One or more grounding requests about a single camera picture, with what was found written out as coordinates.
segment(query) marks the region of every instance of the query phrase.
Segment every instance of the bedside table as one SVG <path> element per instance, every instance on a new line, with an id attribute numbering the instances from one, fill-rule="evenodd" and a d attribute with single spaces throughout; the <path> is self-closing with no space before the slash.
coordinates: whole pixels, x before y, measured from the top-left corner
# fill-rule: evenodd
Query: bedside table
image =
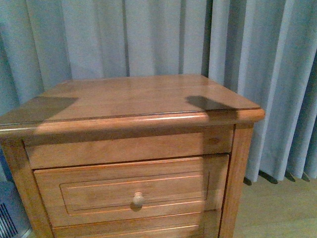
<path id="1" fill-rule="evenodd" d="M 39 238 L 231 238 L 263 118 L 201 75 L 70 80 L 0 140 Z"/>

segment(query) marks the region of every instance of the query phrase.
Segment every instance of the drawer knob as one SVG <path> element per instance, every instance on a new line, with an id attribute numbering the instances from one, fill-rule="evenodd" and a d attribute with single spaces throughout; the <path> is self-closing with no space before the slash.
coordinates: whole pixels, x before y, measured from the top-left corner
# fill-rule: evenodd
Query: drawer knob
<path id="1" fill-rule="evenodd" d="M 141 192 L 136 192 L 134 194 L 134 197 L 133 197 L 133 204 L 136 206 L 136 207 L 142 207 L 143 206 L 143 203 L 144 203 L 144 197 L 143 197 L 143 194 Z"/>

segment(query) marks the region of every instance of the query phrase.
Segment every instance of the curtain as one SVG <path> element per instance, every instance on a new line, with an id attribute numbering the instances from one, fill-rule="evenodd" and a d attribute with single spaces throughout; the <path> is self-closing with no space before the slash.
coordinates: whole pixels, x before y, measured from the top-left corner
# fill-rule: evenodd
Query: curtain
<path id="1" fill-rule="evenodd" d="M 209 76 L 266 111 L 246 177 L 316 178 L 317 1 L 214 0 L 211 36 Z"/>
<path id="2" fill-rule="evenodd" d="M 198 73 L 266 111 L 247 178 L 316 178 L 316 11 L 315 0 L 0 0 L 0 115 L 68 79 Z"/>

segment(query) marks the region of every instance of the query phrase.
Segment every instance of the wooden floor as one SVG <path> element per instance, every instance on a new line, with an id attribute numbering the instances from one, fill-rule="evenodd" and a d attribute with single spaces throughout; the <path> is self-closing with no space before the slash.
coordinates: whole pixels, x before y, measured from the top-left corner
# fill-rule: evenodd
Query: wooden floor
<path id="1" fill-rule="evenodd" d="M 244 185 L 234 238 L 317 238 L 317 179 Z"/>

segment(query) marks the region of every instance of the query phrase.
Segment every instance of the drawer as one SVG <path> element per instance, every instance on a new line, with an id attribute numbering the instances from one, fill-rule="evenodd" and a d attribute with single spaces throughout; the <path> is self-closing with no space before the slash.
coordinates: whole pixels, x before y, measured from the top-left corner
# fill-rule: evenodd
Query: drawer
<path id="1" fill-rule="evenodd" d="M 228 156 L 36 170 L 53 227 L 219 209 Z M 142 193 L 143 206 L 132 202 Z"/>
<path id="2" fill-rule="evenodd" d="M 53 228 L 53 232 L 56 238 L 216 238 L 219 230 L 220 214 L 220 210 L 215 210 L 203 213 L 59 227 Z"/>
<path id="3" fill-rule="evenodd" d="M 233 125 L 25 139 L 33 169 L 229 153 Z"/>

